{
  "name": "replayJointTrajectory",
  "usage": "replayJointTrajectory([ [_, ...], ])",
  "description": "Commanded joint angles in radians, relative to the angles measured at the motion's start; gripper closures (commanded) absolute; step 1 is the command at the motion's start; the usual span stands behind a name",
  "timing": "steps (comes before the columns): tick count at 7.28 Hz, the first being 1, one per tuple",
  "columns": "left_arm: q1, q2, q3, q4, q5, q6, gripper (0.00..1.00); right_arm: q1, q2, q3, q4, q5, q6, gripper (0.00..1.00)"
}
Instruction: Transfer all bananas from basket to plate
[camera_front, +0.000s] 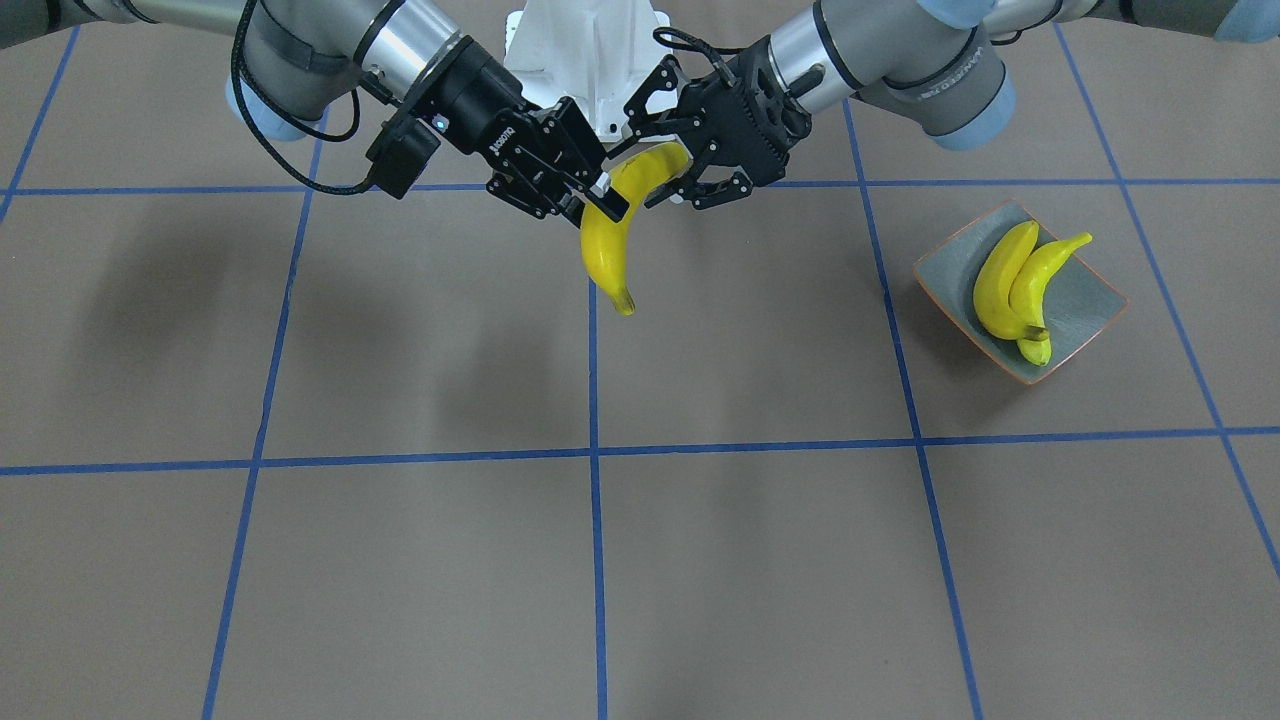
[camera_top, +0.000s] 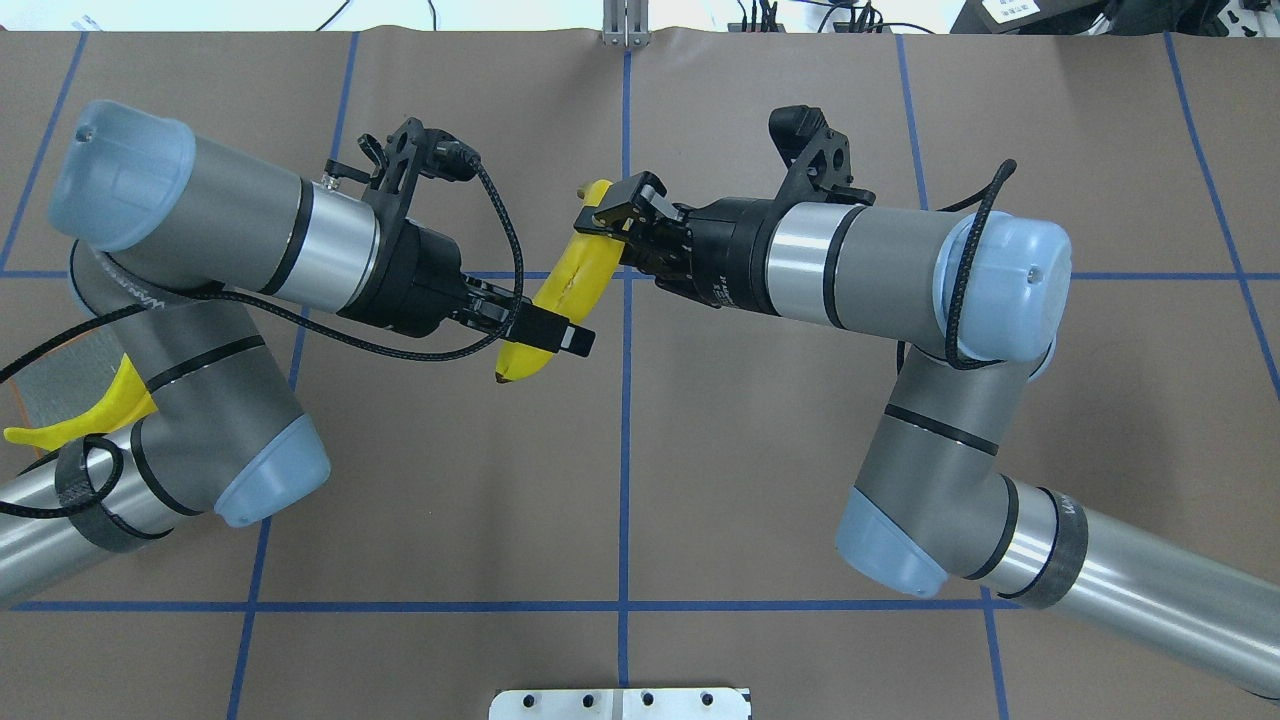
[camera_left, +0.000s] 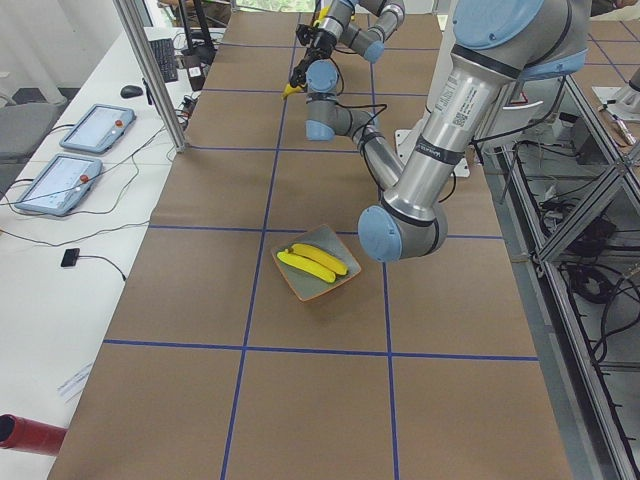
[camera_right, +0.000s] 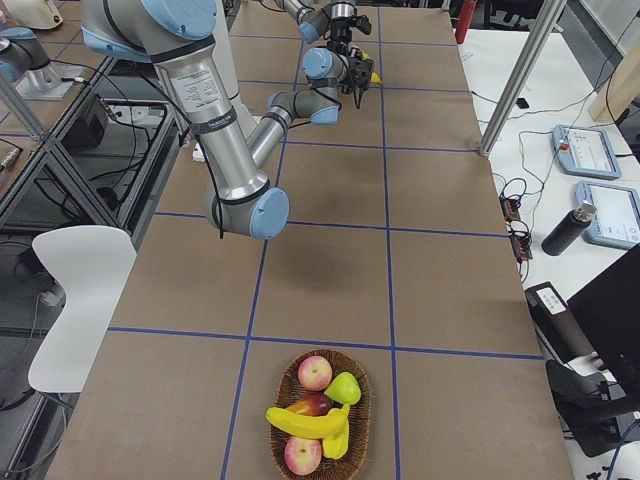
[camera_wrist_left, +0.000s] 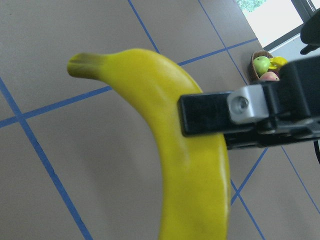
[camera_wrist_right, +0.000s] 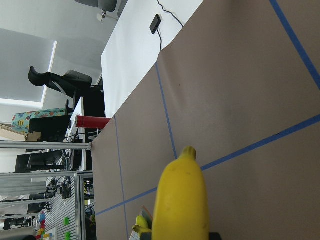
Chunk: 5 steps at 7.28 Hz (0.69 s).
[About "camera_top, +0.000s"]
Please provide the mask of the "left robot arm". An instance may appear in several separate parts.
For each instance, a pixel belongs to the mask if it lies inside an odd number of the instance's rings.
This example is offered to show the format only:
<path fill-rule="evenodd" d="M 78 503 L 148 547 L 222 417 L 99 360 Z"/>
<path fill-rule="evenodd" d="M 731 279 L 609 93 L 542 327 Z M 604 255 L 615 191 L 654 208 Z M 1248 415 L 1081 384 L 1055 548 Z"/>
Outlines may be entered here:
<path fill-rule="evenodd" d="M 3 487 L 3 606 L 212 511 L 247 527 L 319 488 L 332 465 L 314 420 L 248 314 L 280 301 L 413 338 L 453 320 L 552 354 L 595 336 L 524 287 L 467 275 L 449 237 L 410 218 L 421 178 L 479 177 L 480 156 L 410 118 L 358 140 L 312 182 L 110 100 L 79 114 L 50 223 L 73 238 L 74 296 L 124 360 L 108 401 L 56 427 L 50 455 Z"/>

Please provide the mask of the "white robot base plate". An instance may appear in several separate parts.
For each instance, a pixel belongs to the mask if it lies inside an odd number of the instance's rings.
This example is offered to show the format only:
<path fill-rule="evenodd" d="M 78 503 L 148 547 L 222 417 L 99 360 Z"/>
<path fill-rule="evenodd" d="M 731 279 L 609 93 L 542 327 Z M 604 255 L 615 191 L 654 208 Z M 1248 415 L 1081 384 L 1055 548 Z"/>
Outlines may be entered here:
<path fill-rule="evenodd" d="M 753 719 L 749 689 L 641 687 L 502 691 L 489 719 Z"/>

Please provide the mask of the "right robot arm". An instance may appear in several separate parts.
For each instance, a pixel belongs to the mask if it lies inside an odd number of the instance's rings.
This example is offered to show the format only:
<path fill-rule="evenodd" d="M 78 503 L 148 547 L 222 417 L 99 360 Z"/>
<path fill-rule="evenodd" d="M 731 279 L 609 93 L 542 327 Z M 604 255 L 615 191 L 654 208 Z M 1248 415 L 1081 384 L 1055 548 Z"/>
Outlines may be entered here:
<path fill-rule="evenodd" d="M 1004 211 L 878 208 L 808 170 L 777 196 L 671 202 L 643 172 L 586 201 L 576 231 L 713 307 L 908 346 L 836 546 L 915 597 L 950 577 L 1057 612 L 1277 701 L 1277 587 L 995 470 L 1027 384 L 1053 356 L 1071 245 Z"/>

